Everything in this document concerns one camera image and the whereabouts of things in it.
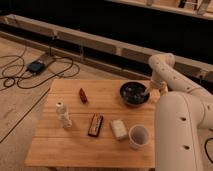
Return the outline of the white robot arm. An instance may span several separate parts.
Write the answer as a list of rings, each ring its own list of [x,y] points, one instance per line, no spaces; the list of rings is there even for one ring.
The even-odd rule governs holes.
[[[174,69],[171,53],[152,55],[144,94],[160,91],[155,107],[155,171],[203,171],[198,129],[213,128],[213,94]]]

